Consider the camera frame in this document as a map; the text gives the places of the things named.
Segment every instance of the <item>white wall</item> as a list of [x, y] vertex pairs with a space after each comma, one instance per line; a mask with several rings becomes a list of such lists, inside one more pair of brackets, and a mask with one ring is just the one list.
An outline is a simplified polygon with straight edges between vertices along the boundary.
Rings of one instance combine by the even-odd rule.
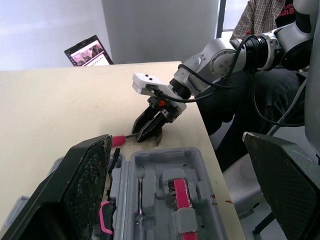
[[93, 35], [111, 54], [101, 0], [1, 0], [0, 70], [71, 67], [64, 51]]
[[184, 61], [216, 36], [220, 0], [102, 0], [115, 63]]

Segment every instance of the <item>tool compartment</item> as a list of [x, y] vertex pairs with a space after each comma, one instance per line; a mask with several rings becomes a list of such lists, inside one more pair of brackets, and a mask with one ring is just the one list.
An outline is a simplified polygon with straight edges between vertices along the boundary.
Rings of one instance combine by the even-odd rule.
[[[115, 240], [135, 239], [139, 177], [145, 240], [183, 240], [190, 232], [198, 240], [228, 239], [201, 152], [188, 147], [140, 151], [130, 161], [119, 156], [110, 190]], [[178, 209], [176, 179], [185, 180], [191, 207]]]

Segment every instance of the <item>black foam padding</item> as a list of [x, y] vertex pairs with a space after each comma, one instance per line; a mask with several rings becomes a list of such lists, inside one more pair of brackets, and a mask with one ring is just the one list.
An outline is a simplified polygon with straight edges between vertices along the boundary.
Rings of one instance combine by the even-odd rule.
[[105, 188], [109, 148], [101, 141], [85, 154], [63, 197], [73, 231], [79, 240], [90, 239]]
[[280, 138], [249, 133], [244, 143], [286, 238], [315, 239], [320, 223], [320, 167], [300, 147]]

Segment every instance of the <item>laptop screen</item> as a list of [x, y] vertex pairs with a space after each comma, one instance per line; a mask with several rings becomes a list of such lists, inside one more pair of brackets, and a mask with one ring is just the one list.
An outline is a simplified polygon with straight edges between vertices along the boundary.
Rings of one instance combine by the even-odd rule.
[[95, 35], [64, 51], [76, 67], [106, 66], [114, 64]]

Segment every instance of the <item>table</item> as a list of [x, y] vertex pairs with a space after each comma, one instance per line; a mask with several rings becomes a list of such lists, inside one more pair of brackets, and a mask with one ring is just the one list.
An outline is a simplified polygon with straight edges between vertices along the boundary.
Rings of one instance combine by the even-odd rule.
[[[148, 107], [148, 96], [132, 88], [134, 72], [169, 83], [179, 62], [67, 67], [0, 72], [0, 223], [17, 199], [31, 196], [53, 163], [79, 142], [103, 134], [131, 132], [135, 119]], [[245, 239], [215, 152], [195, 103], [173, 123], [163, 127], [163, 138], [127, 143], [132, 153], [158, 148], [198, 148], [227, 234]]]

